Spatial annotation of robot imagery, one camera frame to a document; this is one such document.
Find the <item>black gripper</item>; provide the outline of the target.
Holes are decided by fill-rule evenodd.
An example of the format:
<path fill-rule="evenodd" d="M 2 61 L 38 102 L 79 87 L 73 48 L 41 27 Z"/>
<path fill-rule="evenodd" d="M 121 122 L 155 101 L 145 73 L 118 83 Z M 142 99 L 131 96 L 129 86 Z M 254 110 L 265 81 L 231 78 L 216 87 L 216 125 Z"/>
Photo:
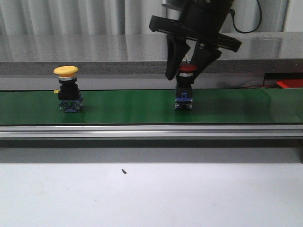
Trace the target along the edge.
<path fill-rule="evenodd" d="M 191 84 L 222 52 L 219 47 L 237 52 L 241 41 L 220 34 L 230 12 L 232 0 L 166 0 L 162 6 L 180 12 L 179 18 L 152 16 L 149 29 L 168 34 L 165 76 L 172 80 L 190 47 L 186 39 L 196 42 L 191 64 L 197 66 Z"/>

